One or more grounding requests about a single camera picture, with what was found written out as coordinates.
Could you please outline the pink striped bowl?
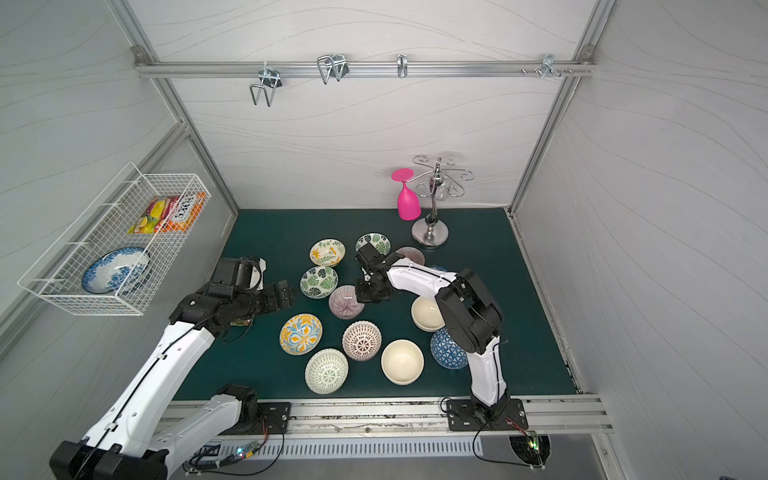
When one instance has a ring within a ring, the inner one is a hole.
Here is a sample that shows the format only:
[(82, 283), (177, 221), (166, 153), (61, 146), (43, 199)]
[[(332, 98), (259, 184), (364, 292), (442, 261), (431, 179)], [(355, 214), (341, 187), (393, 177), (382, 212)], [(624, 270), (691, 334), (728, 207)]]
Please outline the pink striped bowl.
[(403, 255), (405, 258), (408, 258), (409, 260), (411, 260), (416, 264), (424, 265), (426, 262), (424, 253), (415, 247), (410, 247), (410, 246), (401, 247), (397, 249), (396, 252), (400, 255)]
[(328, 303), (331, 313), (341, 320), (352, 320), (365, 308), (364, 304), (358, 302), (353, 285), (342, 285), (336, 288), (328, 297)]

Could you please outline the maroon lattice pattern bowl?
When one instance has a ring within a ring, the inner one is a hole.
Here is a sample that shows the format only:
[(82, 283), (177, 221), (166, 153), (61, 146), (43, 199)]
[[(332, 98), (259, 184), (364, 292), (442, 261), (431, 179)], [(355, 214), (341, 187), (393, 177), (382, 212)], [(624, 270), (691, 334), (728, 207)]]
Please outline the maroon lattice pattern bowl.
[(382, 345), (379, 328), (369, 321), (349, 325), (342, 336), (342, 347), (352, 360), (364, 362), (376, 356)]

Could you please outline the cream plain bowl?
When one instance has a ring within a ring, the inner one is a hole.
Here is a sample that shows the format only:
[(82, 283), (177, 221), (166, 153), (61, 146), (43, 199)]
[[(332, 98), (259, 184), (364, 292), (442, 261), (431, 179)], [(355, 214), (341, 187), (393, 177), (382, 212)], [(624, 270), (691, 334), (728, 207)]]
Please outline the cream plain bowl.
[(390, 342), (381, 354), (381, 369), (385, 377), (399, 386), (414, 383), (421, 376), (424, 364), (421, 349), (406, 339)]
[(422, 331), (435, 332), (445, 326), (437, 303), (426, 297), (418, 297), (411, 305), (414, 324)]

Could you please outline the green lattice pattern bowl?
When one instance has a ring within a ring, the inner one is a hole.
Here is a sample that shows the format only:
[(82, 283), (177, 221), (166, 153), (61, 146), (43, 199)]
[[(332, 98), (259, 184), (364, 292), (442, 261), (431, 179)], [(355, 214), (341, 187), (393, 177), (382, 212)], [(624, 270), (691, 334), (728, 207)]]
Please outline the green lattice pattern bowl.
[(305, 382), (312, 392), (327, 395), (341, 388), (348, 372), (349, 364), (345, 354), (328, 348), (310, 358), (305, 368)]

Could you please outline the blue triangle pattern bowl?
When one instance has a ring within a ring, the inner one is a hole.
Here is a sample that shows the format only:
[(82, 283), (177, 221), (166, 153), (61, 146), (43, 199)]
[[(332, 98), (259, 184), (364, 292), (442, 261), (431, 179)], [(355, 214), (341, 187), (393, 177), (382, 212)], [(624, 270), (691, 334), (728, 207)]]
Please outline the blue triangle pattern bowl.
[(430, 352), (433, 359), (445, 369), (460, 370), (468, 366), (466, 351), (453, 340), (446, 327), (433, 333)]

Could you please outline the green monstera leaf bowl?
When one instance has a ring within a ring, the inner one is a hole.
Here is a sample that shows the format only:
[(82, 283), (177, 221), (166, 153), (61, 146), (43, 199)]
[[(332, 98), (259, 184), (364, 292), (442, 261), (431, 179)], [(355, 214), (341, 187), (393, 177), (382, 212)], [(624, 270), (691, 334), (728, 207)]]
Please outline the green monstera leaf bowl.
[(300, 278), (300, 290), (310, 299), (328, 297), (338, 286), (339, 277), (332, 267), (315, 266)]

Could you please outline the green orange snack packet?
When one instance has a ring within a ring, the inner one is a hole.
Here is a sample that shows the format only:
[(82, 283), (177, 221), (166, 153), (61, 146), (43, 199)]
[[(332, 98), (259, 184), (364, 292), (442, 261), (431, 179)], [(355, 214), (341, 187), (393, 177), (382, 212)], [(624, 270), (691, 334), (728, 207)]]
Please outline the green orange snack packet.
[(230, 322), (230, 325), (232, 327), (246, 327), (250, 326), (252, 323), (252, 318), (238, 318)]

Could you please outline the yellow flower leaf bowl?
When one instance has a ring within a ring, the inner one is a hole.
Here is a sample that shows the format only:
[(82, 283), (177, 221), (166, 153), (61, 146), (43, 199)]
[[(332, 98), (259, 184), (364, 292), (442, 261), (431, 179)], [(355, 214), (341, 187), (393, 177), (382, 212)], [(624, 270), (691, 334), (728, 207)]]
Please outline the yellow flower leaf bowl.
[(346, 254), (345, 245), (337, 239), (322, 239), (310, 249), (309, 258), (317, 266), (335, 267)]

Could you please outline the silver glass holder stand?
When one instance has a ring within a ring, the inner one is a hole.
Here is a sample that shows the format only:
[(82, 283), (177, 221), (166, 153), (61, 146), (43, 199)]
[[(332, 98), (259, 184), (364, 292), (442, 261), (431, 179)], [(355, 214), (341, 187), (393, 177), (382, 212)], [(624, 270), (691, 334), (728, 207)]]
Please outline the silver glass holder stand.
[(408, 183), (423, 179), (414, 191), (430, 202), (429, 211), (417, 220), (411, 229), (414, 240), (428, 249), (436, 249), (444, 245), (449, 238), (449, 229), (438, 215), (438, 201), (446, 198), (459, 198), (465, 194), (462, 182), (472, 181), (475, 176), (471, 170), (455, 166), (451, 158), (415, 156), (414, 165), (425, 167), (426, 170), (415, 175)]

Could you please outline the colourful snack packet in basket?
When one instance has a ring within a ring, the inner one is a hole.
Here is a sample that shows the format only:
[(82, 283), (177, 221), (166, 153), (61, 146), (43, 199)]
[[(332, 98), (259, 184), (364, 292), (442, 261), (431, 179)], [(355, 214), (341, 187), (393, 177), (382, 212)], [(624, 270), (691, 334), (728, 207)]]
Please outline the colourful snack packet in basket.
[(127, 233), (187, 232), (196, 222), (206, 200), (205, 192), (156, 197)]

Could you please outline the white vented strip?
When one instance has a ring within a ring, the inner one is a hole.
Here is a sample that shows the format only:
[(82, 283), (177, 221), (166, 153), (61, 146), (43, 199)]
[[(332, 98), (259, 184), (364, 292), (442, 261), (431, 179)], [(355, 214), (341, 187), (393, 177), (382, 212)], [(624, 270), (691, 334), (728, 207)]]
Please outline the white vented strip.
[(349, 459), (349, 458), (416, 458), (473, 457), (483, 454), (480, 439), (469, 436), (391, 437), (391, 438), (326, 438), (268, 440), (250, 460)]

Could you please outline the metal double hook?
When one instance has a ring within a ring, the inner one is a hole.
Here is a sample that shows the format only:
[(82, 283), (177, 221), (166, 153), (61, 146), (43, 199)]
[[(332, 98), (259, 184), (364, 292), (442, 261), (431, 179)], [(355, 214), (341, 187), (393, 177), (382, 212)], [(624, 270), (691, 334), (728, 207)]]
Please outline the metal double hook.
[(267, 107), (271, 107), (277, 89), (282, 86), (281, 74), (264, 63), (257, 77), (258, 80), (249, 86), (252, 102), (257, 106), (263, 100)]
[(342, 54), (319, 56), (316, 65), (324, 85), (327, 85), (330, 79), (340, 82), (349, 73), (347, 59)]

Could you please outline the small metal hook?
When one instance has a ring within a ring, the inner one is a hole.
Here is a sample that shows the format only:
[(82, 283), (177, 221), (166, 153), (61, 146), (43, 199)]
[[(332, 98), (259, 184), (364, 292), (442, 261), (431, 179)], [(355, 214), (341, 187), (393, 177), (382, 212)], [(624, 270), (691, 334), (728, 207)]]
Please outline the small metal hook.
[(408, 58), (405, 54), (399, 54), (396, 59), (397, 76), (399, 79), (405, 79), (408, 75)]

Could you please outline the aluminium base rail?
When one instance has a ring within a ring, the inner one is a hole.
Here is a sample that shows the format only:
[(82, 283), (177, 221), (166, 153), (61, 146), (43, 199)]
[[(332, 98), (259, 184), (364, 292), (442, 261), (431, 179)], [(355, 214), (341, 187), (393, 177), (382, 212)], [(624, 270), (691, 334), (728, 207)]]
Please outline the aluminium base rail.
[[(464, 422), (449, 414), (450, 402), (439, 397), (291, 399), (286, 437), (374, 438), (473, 434), (453, 430)], [(612, 434), (614, 428), (597, 395), (521, 396), (506, 403), (508, 418), (527, 431), (542, 434)]]

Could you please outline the aluminium top rail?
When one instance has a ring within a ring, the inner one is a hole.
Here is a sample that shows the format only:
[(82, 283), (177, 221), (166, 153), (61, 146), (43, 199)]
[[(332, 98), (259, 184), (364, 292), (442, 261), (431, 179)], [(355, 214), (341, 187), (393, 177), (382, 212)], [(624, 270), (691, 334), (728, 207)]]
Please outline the aluminium top rail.
[[(523, 76), (521, 68), (534, 69), (542, 59), (533, 61), (421, 61), (408, 59), (408, 75), (415, 78), (539, 78)], [(283, 80), (319, 79), (315, 61), (266, 62), (277, 70)], [(136, 67), (142, 78), (156, 79), (209, 79), (257, 78), (264, 63), (258, 62), (157, 62)], [(399, 79), (396, 60), (348, 61), (346, 79)], [(570, 77), (591, 76), (597, 71), (593, 63), (555, 60), (557, 68), (573, 70)]]

